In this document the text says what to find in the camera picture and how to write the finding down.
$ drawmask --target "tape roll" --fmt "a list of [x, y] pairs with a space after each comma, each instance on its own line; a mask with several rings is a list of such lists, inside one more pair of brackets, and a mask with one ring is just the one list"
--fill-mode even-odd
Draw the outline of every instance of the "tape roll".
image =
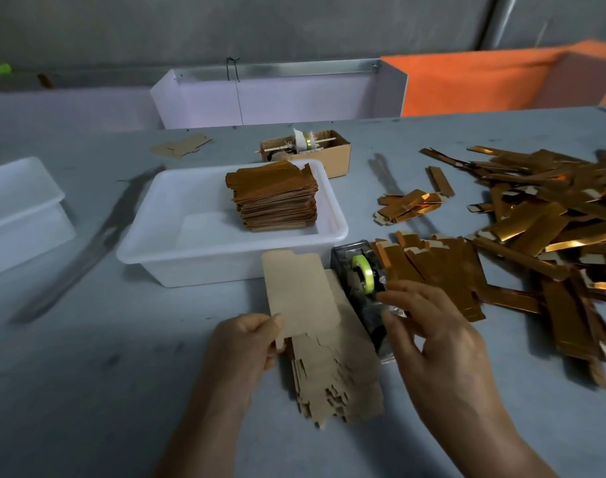
[[371, 269], [371, 265], [367, 261], [364, 255], [356, 255], [351, 259], [351, 267], [358, 267], [363, 274], [364, 281], [363, 283], [363, 293], [365, 295], [373, 292], [374, 280], [373, 280], [373, 270]]

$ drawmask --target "white plastic tray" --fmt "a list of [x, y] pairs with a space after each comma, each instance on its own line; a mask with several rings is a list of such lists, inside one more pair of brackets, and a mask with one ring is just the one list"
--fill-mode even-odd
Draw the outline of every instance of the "white plastic tray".
[[63, 199], [36, 157], [0, 166], [0, 272], [75, 237]]
[[316, 224], [303, 229], [251, 232], [232, 202], [225, 175], [262, 164], [174, 169], [155, 177], [117, 258], [142, 264], [165, 287], [184, 287], [263, 276], [266, 250], [314, 252], [329, 265], [331, 248], [349, 229], [323, 164], [310, 164], [318, 183]]

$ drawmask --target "cardboard box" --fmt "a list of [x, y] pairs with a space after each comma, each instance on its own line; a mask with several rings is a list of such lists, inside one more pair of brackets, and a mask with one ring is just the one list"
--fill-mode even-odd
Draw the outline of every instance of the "cardboard box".
[[266, 152], [266, 149], [280, 147], [289, 141], [294, 141], [294, 136], [262, 141], [259, 145], [261, 158], [264, 162], [278, 160], [316, 159], [323, 163], [328, 178], [345, 176], [349, 172], [349, 158], [351, 156], [351, 143], [346, 141], [335, 130], [319, 130], [314, 133], [317, 141], [336, 137], [335, 140], [320, 143], [321, 148], [300, 154], [288, 154], [282, 151]]

